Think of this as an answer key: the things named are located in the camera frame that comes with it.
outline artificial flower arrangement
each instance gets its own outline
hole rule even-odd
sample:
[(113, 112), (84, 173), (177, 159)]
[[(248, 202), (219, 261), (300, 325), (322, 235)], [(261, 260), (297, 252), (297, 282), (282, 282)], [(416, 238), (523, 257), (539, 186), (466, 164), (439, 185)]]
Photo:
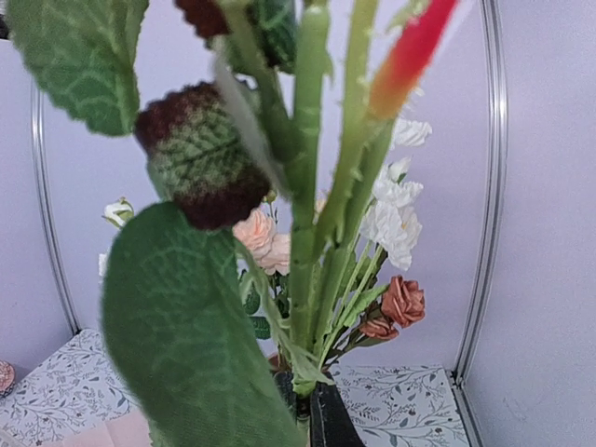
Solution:
[[(176, 0), (213, 51), (214, 79), (143, 111), (134, 61), (148, 0), (8, 0), (14, 45), (38, 86), (91, 132), (133, 133), (162, 199), (122, 227), (102, 294), (108, 353), (155, 444), (304, 447), (310, 433), (311, 445), (350, 445), (329, 436), (325, 366), (424, 315), (415, 282), (374, 282), (385, 257), (407, 263), (419, 231), (410, 206), (417, 187), (401, 184), (405, 169), (383, 164), (457, 3), (411, 0), (396, 11), (402, 32), (369, 84), (379, 0), (355, 0), (339, 159), (317, 216), (321, 96), (332, 72), (328, 0), (303, 0), (300, 17), (293, 0)], [(290, 110), (279, 73), (293, 76)], [(277, 239), (277, 254), (290, 256), (285, 312), (267, 275), (283, 263), (265, 263), (266, 253), (233, 231), (272, 188), (291, 202), (291, 232)], [(359, 235), (368, 242), (357, 257)], [(239, 259), (248, 267), (240, 277)], [(246, 315), (252, 290), (291, 370), (281, 381)]]

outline fabric leaf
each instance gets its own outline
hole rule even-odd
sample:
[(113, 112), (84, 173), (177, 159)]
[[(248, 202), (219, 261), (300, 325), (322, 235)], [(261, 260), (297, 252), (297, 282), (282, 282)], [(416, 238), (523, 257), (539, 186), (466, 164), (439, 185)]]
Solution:
[(303, 447), (239, 297), (230, 230), (169, 202), (115, 240), (102, 300), (108, 353), (169, 447)]
[(38, 86), (92, 132), (128, 135), (139, 111), (136, 47), (148, 0), (10, 0), (11, 38)]
[(271, 338), (271, 326), (265, 317), (251, 317), (254, 335), (259, 340), (269, 340)]
[(356, 302), (351, 304), (349, 308), (349, 312), (345, 315), (344, 318), (344, 326), (350, 328), (356, 323), (356, 320), (360, 316), (362, 312), (366, 310), (366, 308), (372, 303), (377, 297), (387, 290), (387, 285), (375, 287), (373, 289), (368, 289), (364, 291), (359, 296), (356, 297)]
[(270, 190), (212, 84), (149, 104), (135, 135), (161, 188), (196, 228), (214, 230), (248, 219)]

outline white wall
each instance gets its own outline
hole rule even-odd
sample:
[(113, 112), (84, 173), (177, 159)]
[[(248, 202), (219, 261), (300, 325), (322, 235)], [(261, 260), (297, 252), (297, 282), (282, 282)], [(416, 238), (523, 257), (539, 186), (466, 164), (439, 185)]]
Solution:
[(71, 336), (47, 257), (31, 142), (31, 77), (0, 40), (0, 359), (22, 377)]
[(596, 445), (596, 4), (499, 2), (505, 217), (467, 389), (487, 447)]

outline orange flower bud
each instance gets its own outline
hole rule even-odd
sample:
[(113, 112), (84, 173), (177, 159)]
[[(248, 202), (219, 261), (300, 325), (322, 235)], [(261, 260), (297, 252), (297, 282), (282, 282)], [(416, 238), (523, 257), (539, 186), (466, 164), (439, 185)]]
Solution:
[(410, 20), (391, 49), (371, 87), (369, 115), (395, 118), (430, 64), (458, 0), (432, 0), (427, 11)]

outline vase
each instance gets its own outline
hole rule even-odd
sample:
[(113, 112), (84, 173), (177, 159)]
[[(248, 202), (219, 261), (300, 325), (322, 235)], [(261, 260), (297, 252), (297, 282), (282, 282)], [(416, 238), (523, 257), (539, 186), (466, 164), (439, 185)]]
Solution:
[(294, 418), (310, 417), (310, 447), (364, 447), (335, 385), (318, 383), (310, 398), (293, 392), (291, 372), (278, 372), (276, 385)]

